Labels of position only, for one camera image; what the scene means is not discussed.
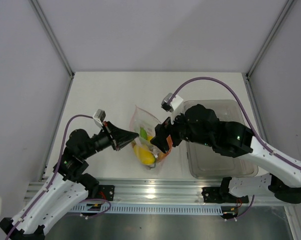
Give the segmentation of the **yellow toy mango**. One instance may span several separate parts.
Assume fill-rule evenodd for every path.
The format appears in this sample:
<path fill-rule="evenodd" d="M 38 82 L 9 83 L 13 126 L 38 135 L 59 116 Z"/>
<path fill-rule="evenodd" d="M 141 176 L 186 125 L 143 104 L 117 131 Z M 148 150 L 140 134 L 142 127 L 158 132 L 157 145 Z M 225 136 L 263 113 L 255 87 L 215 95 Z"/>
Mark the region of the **yellow toy mango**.
<path fill-rule="evenodd" d="M 133 151 L 138 160 L 144 165 L 153 165 L 156 161 L 156 158 L 151 152 L 139 147 L 137 144 L 133 147 Z"/>

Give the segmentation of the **aluminium front rail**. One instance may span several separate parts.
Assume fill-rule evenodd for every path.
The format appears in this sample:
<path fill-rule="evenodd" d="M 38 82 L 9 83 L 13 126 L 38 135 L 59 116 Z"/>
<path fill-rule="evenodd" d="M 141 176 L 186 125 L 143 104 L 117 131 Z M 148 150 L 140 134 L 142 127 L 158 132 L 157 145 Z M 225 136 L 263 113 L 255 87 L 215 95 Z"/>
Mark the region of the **aluminium front rail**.
<path fill-rule="evenodd" d="M 101 185 L 113 185 L 114 203 L 195 205 L 204 202 L 202 188 L 219 187 L 221 179 L 129 179 L 99 178 Z"/>

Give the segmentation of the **clear pink zip top bag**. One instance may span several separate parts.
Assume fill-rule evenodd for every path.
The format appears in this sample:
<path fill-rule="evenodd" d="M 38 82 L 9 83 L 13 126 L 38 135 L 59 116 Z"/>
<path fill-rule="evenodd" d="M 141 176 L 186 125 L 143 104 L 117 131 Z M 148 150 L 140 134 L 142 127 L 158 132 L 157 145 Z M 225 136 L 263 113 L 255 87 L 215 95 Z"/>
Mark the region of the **clear pink zip top bag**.
<path fill-rule="evenodd" d="M 162 162 L 170 154 L 163 153 L 151 144 L 155 137 L 155 127 L 161 122 L 150 112 L 136 106 L 130 120 L 130 131 L 139 134 L 132 143 L 134 154 L 138 161 L 147 169 L 161 169 Z"/>

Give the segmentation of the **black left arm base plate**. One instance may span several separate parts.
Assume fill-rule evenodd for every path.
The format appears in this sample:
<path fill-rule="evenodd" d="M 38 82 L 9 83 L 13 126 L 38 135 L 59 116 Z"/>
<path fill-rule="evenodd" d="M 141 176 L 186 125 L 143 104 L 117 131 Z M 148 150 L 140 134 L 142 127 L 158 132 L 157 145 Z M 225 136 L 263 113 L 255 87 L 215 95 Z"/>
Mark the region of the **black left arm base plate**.
<path fill-rule="evenodd" d="M 94 195 L 96 199 L 104 199 L 112 202 L 115 195 L 114 185 L 99 185 Z"/>

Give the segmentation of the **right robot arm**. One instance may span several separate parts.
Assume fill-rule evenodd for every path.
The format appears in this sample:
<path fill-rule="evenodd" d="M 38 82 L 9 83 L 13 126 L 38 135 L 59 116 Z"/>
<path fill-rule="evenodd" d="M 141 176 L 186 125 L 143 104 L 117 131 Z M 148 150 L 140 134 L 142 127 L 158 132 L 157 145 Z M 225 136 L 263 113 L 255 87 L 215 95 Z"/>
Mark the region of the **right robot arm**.
<path fill-rule="evenodd" d="M 268 173 L 262 179 L 237 180 L 228 177 L 228 184 L 219 188 L 219 197 L 230 202 L 235 197 L 255 195 L 263 187 L 274 196 L 290 204 L 301 203 L 301 161 L 286 155 L 262 140 L 252 129 L 240 122 L 221 121 L 212 109 L 194 105 L 155 127 L 150 141 L 163 153 L 182 141 L 205 145 L 222 156 L 251 162 Z"/>

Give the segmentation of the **green toy custard apple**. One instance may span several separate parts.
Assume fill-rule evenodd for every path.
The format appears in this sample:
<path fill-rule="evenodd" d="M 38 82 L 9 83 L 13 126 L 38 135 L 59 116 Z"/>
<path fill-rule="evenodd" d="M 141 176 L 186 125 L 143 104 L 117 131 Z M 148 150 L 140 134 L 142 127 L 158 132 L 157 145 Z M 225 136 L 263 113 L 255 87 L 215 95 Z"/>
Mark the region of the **green toy custard apple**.
<path fill-rule="evenodd" d="M 139 135 L 142 139 L 144 140 L 148 140 L 148 134 L 147 134 L 147 131 L 143 128 L 143 127 L 140 127 L 139 128 Z"/>

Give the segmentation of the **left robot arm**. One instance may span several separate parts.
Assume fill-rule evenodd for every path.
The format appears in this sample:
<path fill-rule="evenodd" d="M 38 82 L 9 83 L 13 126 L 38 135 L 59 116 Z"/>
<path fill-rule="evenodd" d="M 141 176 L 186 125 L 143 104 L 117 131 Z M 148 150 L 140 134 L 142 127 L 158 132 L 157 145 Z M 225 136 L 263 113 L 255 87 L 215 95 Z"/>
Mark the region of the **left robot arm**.
<path fill-rule="evenodd" d="M 99 181 L 86 173 L 87 159 L 109 147 L 119 151 L 139 134 L 102 123 L 98 134 L 76 129 L 64 136 L 59 159 L 51 175 L 28 204 L 14 217 L 5 217 L 0 228 L 8 240 L 43 240 L 52 227 L 82 201 L 96 201 Z"/>

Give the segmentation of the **yellow toy corn cob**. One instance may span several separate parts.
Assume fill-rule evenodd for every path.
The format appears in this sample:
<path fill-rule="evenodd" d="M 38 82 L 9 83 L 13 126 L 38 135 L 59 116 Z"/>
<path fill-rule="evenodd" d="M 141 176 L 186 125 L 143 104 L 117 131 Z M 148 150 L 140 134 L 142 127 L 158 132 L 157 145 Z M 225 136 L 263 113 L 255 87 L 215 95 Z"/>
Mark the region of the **yellow toy corn cob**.
<path fill-rule="evenodd" d="M 147 142 L 148 144 L 150 144 L 150 143 L 151 143 L 151 140 L 152 140 L 153 138 L 154 138 L 153 136 L 148 135 L 147 138 L 146 138 L 146 142 Z"/>

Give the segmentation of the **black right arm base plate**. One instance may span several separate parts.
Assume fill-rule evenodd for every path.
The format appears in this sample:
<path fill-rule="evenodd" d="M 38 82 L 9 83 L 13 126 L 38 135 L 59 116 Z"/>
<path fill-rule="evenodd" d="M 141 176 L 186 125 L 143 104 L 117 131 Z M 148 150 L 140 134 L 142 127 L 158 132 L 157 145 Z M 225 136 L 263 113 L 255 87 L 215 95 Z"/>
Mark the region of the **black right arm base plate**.
<path fill-rule="evenodd" d="M 203 187 L 202 188 L 202 197 L 205 203 L 215 203 L 215 204 L 235 204 L 235 203 L 249 203 L 249 197 L 242 196 L 236 197 L 230 194 L 228 191 L 221 189 L 220 187 Z"/>

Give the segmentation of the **clear plastic food bin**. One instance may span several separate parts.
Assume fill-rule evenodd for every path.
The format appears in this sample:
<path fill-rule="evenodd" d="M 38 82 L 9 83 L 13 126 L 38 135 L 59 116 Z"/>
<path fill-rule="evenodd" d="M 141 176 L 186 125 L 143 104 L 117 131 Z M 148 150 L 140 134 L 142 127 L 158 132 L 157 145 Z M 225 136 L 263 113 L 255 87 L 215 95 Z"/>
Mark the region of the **clear plastic food bin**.
<path fill-rule="evenodd" d="M 235 100 L 189 100 L 183 103 L 183 112 L 197 104 L 214 110 L 221 121 L 245 123 L 241 108 Z M 256 165 L 239 158 L 222 156 L 208 146 L 187 142 L 186 149 L 189 171 L 196 179 L 255 177 L 258 173 Z"/>

